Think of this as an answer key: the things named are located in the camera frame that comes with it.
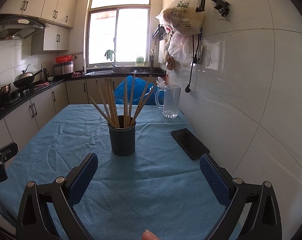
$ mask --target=window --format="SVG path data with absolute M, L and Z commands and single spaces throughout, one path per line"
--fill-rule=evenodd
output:
M 137 56 L 148 59 L 150 0 L 91 0 L 88 21 L 87 68 L 133 65 Z

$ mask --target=smartphone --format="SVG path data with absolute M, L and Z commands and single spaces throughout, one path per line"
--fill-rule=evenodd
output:
M 171 134 L 192 160 L 200 159 L 203 154 L 210 153 L 209 149 L 187 128 L 172 131 Z

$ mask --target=blue tablecloth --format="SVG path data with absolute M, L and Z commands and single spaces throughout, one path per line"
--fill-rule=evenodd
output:
M 161 240 L 201 240 L 224 210 L 199 168 L 171 136 L 187 127 L 183 114 L 162 116 L 145 106 L 137 119 L 135 153 L 112 153 L 109 129 L 93 105 L 69 105 L 47 123 L 17 155 L 0 183 L 0 209 L 17 218 L 25 185 L 66 176 L 89 152 L 99 166 L 81 202 L 79 218 L 98 240 L 141 239 L 145 229 Z M 49 208 L 57 230 L 67 236 Z

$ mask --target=blue gripper pad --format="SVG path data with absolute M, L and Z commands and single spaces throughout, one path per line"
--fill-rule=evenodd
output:
M 232 200 L 231 189 L 205 155 L 200 158 L 200 169 L 218 202 L 223 206 L 229 206 Z
M 89 186 L 98 166 L 98 159 L 95 154 L 83 166 L 78 176 L 70 186 L 68 204 L 72 207 L 81 201 L 87 187 Z

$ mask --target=dark cylindrical container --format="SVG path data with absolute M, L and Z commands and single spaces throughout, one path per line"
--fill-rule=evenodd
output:
M 118 116 L 120 126 L 123 126 L 123 116 Z M 135 125 L 129 128 L 113 128 L 108 124 L 112 151 L 118 156 L 128 156 L 135 152 Z

